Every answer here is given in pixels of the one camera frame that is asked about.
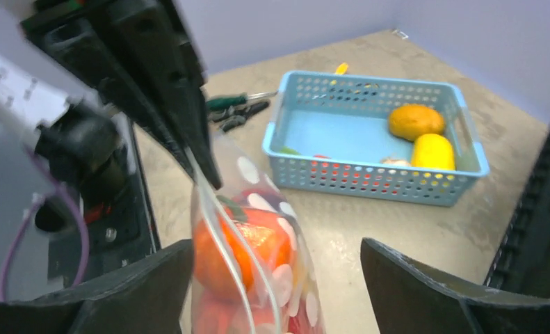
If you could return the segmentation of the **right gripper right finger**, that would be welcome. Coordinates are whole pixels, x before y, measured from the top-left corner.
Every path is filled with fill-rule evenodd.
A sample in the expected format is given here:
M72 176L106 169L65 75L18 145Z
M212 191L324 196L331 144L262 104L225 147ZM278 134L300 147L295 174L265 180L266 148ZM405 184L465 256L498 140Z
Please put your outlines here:
M381 333L550 333L550 299L477 285L368 237L360 259Z

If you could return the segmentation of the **polka dot zip bag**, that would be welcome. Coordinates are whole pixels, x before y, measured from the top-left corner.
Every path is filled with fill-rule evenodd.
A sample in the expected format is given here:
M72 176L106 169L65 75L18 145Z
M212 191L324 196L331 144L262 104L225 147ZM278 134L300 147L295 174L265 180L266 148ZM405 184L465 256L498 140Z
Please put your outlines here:
M222 132L223 185L195 171L191 195L194 333L324 333L316 276L296 214L269 176Z

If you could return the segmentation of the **red apple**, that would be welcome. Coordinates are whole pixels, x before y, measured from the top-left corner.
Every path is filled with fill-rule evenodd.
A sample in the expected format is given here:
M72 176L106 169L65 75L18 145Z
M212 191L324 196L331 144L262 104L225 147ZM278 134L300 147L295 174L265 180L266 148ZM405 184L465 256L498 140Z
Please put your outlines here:
M273 314L269 309L252 309L257 333L276 333ZM281 309L287 317L283 333L324 333L323 321L318 318L319 307L306 304L303 299L293 305L287 303ZM250 327L245 310L237 303L221 301L205 292L197 300L192 311L193 333L249 333Z

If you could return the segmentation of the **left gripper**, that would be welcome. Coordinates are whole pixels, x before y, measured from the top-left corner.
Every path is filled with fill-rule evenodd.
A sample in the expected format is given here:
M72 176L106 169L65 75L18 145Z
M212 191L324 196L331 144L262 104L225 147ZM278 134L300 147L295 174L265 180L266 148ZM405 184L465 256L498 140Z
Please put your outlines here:
M207 181L223 181L209 139L203 67L173 1L35 1L26 39L163 146L183 169L189 149ZM112 202L127 174L109 115L85 102L40 125L36 152L89 205Z

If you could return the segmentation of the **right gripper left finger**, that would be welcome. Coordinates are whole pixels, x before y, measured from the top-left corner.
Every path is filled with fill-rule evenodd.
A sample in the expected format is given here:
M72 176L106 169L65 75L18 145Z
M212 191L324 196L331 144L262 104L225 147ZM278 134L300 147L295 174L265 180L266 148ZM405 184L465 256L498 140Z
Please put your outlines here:
M0 302L0 333L180 333L192 269L192 242L180 240L76 287Z

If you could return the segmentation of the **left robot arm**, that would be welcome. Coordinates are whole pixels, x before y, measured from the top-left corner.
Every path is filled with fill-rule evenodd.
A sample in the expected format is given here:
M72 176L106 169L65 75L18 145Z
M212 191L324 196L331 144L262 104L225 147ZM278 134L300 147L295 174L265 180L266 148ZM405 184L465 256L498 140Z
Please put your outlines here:
M207 110L175 94L188 82L194 91L204 85L203 69L174 1L105 1L102 15L124 22L135 45L144 49L145 65L160 55L173 63L156 66L144 88L162 111L172 111L159 141L192 172L183 153L189 147L207 181L222 181L199 117ZM53 106L65 98L41 100L38 110L20 118L0 116L0 292L8 299L34 299L72 284L90 280L155 251L147 191L134 147L131 120L120 118L118 146L106 159L103 173L85 186L67 183L65 197L48 181L46 161L35 162L26 137L42 122L52 123Z

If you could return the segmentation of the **small orange pumpkin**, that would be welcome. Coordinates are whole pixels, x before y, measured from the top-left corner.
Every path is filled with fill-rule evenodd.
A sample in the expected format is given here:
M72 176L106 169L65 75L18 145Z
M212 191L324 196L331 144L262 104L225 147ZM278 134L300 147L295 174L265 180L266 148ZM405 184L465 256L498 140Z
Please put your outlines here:
M292 265L296 256L297 240L288 219L275 212L252 207L245 207L242 211L245 218L241 221L234 219L234 225L264 263L272 270L284 264ZM241 270L246 291L249 292L254 285L250 256L234 233L227 228L224 218L220 216L218 220L224 228L225 240L233 252L235 263ZM238 288L204 219L200 219L193 230L193 245L194 277L197 281L217 298L240 301Z

